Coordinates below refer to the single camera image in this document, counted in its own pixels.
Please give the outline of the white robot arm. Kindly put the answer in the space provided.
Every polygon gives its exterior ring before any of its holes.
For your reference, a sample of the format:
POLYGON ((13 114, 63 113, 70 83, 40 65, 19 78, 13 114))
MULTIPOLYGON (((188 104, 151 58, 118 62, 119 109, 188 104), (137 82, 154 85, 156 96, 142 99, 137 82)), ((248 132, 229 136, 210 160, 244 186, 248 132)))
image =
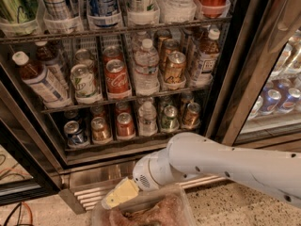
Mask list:
POLYGON ((138 192, 197 179, 225 177, 270 197, 301 207, 301 154, 231 148, 194 133, 179 133, 160 151, 142 157, 133 177, 118 183, 102 200, 111 209, 138 192))

